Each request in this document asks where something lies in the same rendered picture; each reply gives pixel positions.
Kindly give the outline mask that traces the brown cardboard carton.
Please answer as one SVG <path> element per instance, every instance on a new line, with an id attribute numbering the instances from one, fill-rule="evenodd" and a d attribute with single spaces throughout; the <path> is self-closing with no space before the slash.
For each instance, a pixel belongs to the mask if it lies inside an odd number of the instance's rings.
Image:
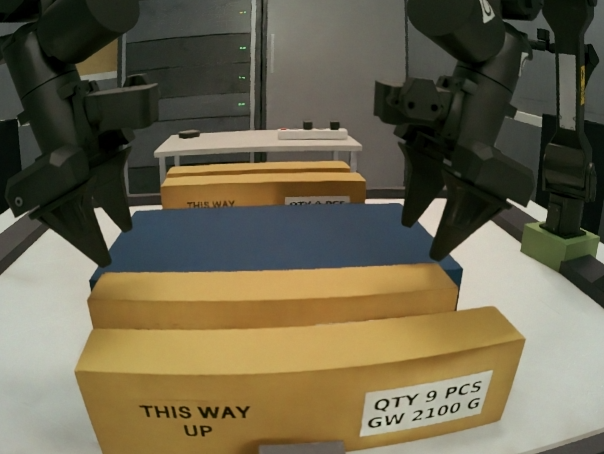
<path id="1" fill-rule="evenodd" d="M 277 173 L 168 178 L 162 209 L 365 203 L 359 173 Z"/>
<path id="2" fill-rule="evenodd" d="M 74 374 L 103 454 L 345 452 L 501 420 L 526 338 L 497 309 L 287 328 L 91 330 Z"/>
<path id="3" fill-rule="evenodd" d="M 438 263 L 243 272 L 102 273 L 93 330 L 232 330 L 376 321 L 455 311 Z"/>
<path id="4" fill-rule="evenodd" d="M 167 178 L 277 173 L 350 173 L 343 161 L 240 163 L 172 167 Z"/>

